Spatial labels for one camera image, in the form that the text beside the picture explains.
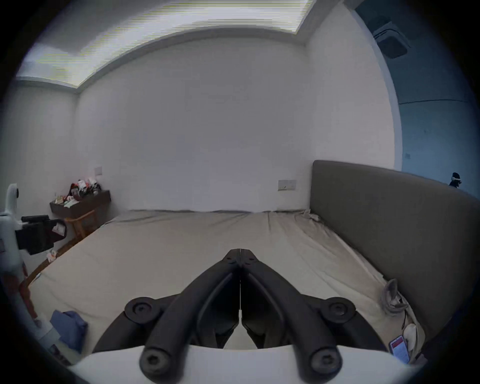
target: small items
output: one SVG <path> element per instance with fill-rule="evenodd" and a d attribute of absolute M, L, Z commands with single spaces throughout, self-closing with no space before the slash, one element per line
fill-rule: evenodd
<path fill-rule="evenodd" d="M 47 252 L 47 260 L 49 263 L 54 262 L 57 259 L 57 251 L 52 249 L 51 251 Z"/>

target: wall outlet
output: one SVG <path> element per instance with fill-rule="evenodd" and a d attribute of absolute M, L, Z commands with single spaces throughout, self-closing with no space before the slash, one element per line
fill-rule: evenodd
<path fill-rule="evenodd" d="M 296 180 L 279 180 L 278 181 L 279 191 L 294 191 L 296 187 L 297 187 Z"/>

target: air vent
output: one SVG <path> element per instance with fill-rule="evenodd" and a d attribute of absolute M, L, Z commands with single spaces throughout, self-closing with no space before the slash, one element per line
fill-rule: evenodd
<path fill-rule="evenodd" d="M 392 22 L 380 26 L 373 32 L 373 37 L 380 48 L 380 51 L 389 59 L 406 55 L 410 49 L 407 38 L 402 35 L 398 27 Z"/>

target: white cloth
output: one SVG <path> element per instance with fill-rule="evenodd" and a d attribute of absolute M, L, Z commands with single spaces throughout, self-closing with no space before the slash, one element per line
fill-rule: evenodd
<path fill-rule="evenodd" d="M 404 316 L 381 309 L 382 275 L 302 212 L 130 211 L 49 265 L 30 286 L 32 300 L 47 315 L 77 311 L 89 324 L 89 354 L 129 300 L 180 293 L 233 248 L 250 249 L 302 294 L 351 300 L 385 345 L 402 334 Z"/>

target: phone screen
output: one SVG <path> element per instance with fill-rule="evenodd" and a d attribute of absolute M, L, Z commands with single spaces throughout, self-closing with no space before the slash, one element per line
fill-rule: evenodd
<path fill-rule="evenodd" d="M 403 336 L 397 337 L 395 340 L 390 342 L 390 351 L 397 359 L 402 361 L 405 364 L 408 364 L 410 361 L 410 356 L 408 355 L 407 345 Z"/>

